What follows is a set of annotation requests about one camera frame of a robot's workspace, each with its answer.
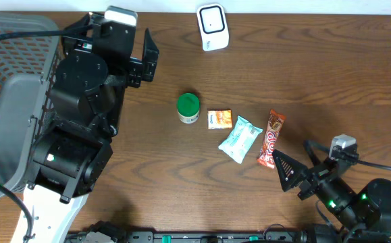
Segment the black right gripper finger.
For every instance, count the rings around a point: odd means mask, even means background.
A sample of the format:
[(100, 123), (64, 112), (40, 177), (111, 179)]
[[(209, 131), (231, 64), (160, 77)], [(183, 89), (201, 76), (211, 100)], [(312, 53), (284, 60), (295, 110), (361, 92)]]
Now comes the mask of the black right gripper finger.
[(306, 165), (279, 150), (274, 150), (272, 155), (284, 192), (298, 186), (303, 180), (307, 179), (308, 167)]
[(329, 154), (329, 152), (330, 152), (329, 148), (327, 148), (326, 146), (324, 146), (314, 140), (304, 141), (303, 146), (304, 146), (304, 149), (305, 149), (306, 153), (308, 154), (308, 156), (314, 166), (317, 166), (321, 163), (318, 156), (315, 154), (314, 150), (319, 150), (319, 151), (324, 152), (326, 154)]

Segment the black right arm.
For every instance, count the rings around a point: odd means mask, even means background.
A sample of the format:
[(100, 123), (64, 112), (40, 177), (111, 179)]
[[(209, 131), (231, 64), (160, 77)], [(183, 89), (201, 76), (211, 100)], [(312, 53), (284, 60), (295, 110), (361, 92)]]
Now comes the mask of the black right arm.
[(298, 197), (316, 196), (341, 223), (340, 230), (327, 221), (299, 233), (293, 242), (391, 242), (391, 181), (377, 178), (355, 192), (342, 178), (350, 167), (362, 164), (355, 138), (345, 134), (330, 147), (307, 140), (304, 148), (313, 163), (308, 168), (285, 153), (274, 150), (282, 190), (300, 189)]

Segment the red chocolate wafer pack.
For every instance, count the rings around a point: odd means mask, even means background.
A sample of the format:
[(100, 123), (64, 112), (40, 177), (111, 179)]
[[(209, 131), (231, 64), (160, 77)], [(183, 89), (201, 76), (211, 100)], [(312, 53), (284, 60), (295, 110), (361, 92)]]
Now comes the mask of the red chocolate wafer pack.
[(278, 139), (282, 126), (285, 122), (285, 119), (285, 115), (277, 113), (273, 109), (270, 110), (266, 133), (263, 138), (260, 155), (257, 158), (257, 162), (259, 164), (271, 169), (275, 168), (275, 162), (273, 160), (274, 146)]

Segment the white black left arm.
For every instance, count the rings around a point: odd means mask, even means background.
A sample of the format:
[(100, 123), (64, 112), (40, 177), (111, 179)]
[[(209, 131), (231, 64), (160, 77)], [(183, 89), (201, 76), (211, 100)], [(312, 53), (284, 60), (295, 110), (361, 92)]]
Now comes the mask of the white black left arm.
[(108, 7), (68, 26), (49, 92), (54, 116), (30, 150), (13, 242), (63, 242), (112, 156), (124, 93), (153, 80), (159, 49), (145, 33), (132, 56), (138, 16)]

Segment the mint wet wipes pack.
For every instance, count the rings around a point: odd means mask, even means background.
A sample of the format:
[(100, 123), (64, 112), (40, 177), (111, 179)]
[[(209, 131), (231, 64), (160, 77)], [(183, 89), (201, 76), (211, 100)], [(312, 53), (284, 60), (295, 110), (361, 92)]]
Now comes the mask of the mint wet wipes pack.
[(218, 146), (218, 149), (225, 152), (235, 162), (241, 164), (255, 139), (262, 131), (261, 128), (254, 126), (247, 119), (238, 116), (234, 129)]

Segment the orange snack packet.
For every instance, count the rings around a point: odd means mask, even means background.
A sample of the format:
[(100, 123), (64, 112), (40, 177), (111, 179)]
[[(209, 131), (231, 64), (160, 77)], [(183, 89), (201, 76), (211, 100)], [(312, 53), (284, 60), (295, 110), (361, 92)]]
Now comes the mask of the orange snack packet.
[(232, 111), (229, 110), (209, 110), (208, 128), (215, 129), (230, 129), (232, 128)]

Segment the green lid jar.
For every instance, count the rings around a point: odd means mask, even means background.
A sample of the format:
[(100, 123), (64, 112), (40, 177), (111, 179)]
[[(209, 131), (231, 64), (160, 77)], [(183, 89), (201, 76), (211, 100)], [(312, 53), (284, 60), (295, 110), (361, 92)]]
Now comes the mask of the green lid jar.
[(184, 93), (177, 101), (178, 117), (184, 124), (193, 124), (198, 120), (200, 113), (200, 100), (192, 93)]

